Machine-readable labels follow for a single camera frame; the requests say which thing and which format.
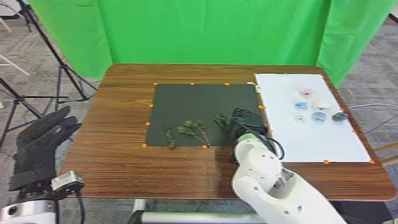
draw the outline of plant sprig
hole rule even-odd
[[[200,143],[209,146],[209,139],[206,135],[206,126],[200,121],[184,121],[183,126],[177,127],[177,133],[195,138]]]
[[[177,147],[176,139],[174,139],[174,135],[172,135],[172,129],[170,129],[170,127],[167,125],[163,126],[163,129],[165,129],[167,146],[168,146],[168,149],[172,150]]]

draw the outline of white board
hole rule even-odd
[[[257,88],[264,104],[271,136],[284,147],[284,162],[369,162],[367,151],[353,132],[350,121],[332,121],[341,112],[321,75],[312,74],[257,74]],[[302,89],[312,94],[303,96]],[[330,104],[321,110],[327,120],[318,122],[311,115],[319,109],[312,107],[316,100]],[[309,109],[295,107],[296,102],[309,103]]]

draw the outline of gray carpet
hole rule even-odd
[[[17,63],[32,76],[25,76],[14,69],[0,67],[0,77],[7,80],[21,94],[26,95],[51,95],[55,93],[55,76],[56,63],[42,44],[37,33],[28,33],[25,22],[21,20],[7,20],[14,33],[7,33],[0,27],[0,54]],[[398,105],[398,26],[387,21],[376,36],[367,45],[355,67],[351,69],[348,78],[343,82],[339,92],[348,105],[367,103],[391,103]],[[72,86],[64,81],[62,94],[78,98]],[[9,114],[10,98],[0,92],[0,101],[5,104],[5,109],[0,110],[0,128]],[[39,110],[44,110],[48,102],[33,100],[32,105]],[[83,119],[88,108],[88,102],[71,103],[72,115]],[[398,114],[398,109],[387,107],[360,108],[353,115],[360,124],[362,130],[369,130],[383,120]],[[17,110],[16,123],[32,119],[25,110]],[[9,134],[3,146],[3,152],[14,153],[14,138],[17,131]],[[398,141],[398,119],[394,119],[369,134],[367,139],[371,146],[376,147]],[[56,152],[56,162],[62,163],[69,149],[69,142],[60,146]],[[383,158],[398,154],[398,150],[378,153]],[[7,180],[12,173],[12,160],[0,154],[0,207],[12,199],[12,193],[7,192]],[[398,166],[389,166],[387,172],[391,180],[398,186]],[[133,200],[110,199],[85,199],[87,207],[87,224],[90,223],[126,223]],[[391,212],[398,218],[398,200],[387,202]],[[239,201],[165,201],[151,200],[147,208],[151,211],[208,211],[208,212],[252,212],[250,207]],[[65,199],[62,201],[62,223],[78,223],[78,206],[76,200]]]

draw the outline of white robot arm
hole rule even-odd
[[[282,167],[257,137],[238,139],[232,190],[268,224],[344,224],[334,207],[302,177]]]

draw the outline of light stand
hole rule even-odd
[[[33,116],[37,118],[40,118],[44,115],[40,114],[40,112],[37,111],[37,109],[33,108],[33,106],[28,104],[25,99],[58,99],[58,98],[67,98],[67,96],[23,96],[17,94],[17,92],[14,91],[12,87],[9,86],[7,82],[3,81],[3,79],[0,78],[0,85],[3,86],[7,92],[9,92],[9,96],[14,98],[14,103],[12,103],[12,107],[10,107],[10,113],[9,113],[9,119],[5,122],[5,128],[3,128],[3,134],[1,134],[1,138],[0,138],[0,148],[3,146],[3,140],[5,140],[5,136],[7,133],[16,130],[17,128],[21,128],[23,126],[26,126],[33,121],[28,121],[26,123],[23,123],[21,125],[14,126],[12,128],[10,126],[10,122],[12,122],[12,118],[14,118],[14,113],[16,113],[16,107],[17,105],[25,106],[25,108],[28,109],[30,113],[33,114]]]
[[[62,103],[65,103],[65,102],[72,102],[72,101],[81,102],[81,101],[88,100],[90,97],[92,97],[92,96],[87,97],[85,92],[83,92],[83,86],[81,86],[81,85],[78,86],[74,77],[78,78],[78,81],[83,82],[83,83],[87,84],[87,86],[88,86],[94,90],[97,90],[97,89],[96,89],[96,86],[94,86],[94,85],[88,83],[88,81],[83,79],[83,77],[78,75],[78,73],[76,73],[74,70],[71,69],[69,65],[64,63],[64,61],[62,61],[62,59],[60,59],[60,56],[58,56],[58,53],[56,53],[56,51],[55,51],[51,42],[49,42],[49,40],[48,40],[46,34],[44,34],[44,32],[42,32],[39,23],[37,23],[37,21],[35,21],[33,15],[32,15],[32,13],[30,13],[28,6],[26,6],[23,0],[16,0],[16,1],[17,1],[19,5],[21,5],[21,13],[23,13],[23,15],[25,15],[25,17],[26,17],[30,23],[33,24],[35,30],[37,30],[39,35],[40,35],[40,39],[42,39],[42,41],[44,41],[44,43],[46,43],[46,46],[48,46],[48,48],[49,48],[53,57],[55,57],[56,62],[58,62],[56,97],[55,97],[55,99],[56,99],[56,102],[55,102],[55,110],[58,110],[58,104],[62,104]],[[74,86],[74,88],[76,88],[76,91],[78,91],[78,94],[80,94],[80,97],[81,97],[81,99],[78,99],[78,100],[69,100],[69,101],[60,101],[60,100],[58,100],[58,98],[62,98],[62,97],[58,97],[58,96],[60,96],[62,72],[65,73],[65,76],[67,76],[67,78],[69,78],[69,80],[71,80],[72,86]]]

